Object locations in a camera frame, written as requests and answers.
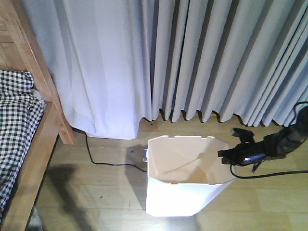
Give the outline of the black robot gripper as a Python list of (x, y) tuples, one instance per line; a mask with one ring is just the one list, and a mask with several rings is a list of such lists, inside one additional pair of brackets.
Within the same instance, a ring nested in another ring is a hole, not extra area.
[(262, 141), (249, 144), (241, 150), (232, 148), (218, 151), (218, 157), (221, 157), (222, 164), (237, 164), (239, 166), (260, 162), (265, 156), (264, 142)]

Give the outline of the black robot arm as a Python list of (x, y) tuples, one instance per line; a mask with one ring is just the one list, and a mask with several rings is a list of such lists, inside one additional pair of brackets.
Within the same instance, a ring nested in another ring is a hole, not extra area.
[(295, 124), (265, 136), (262, 141), (255, 142), (254, 133), (242, 128), (234, 128), (231, 134), (241, 143), (232, 149), (218, 151), (222, 164), (241, 167), (253, 164), (255, 171), (264, 161), (285, 158), (308, 138), (308, 108), (300, 110)]

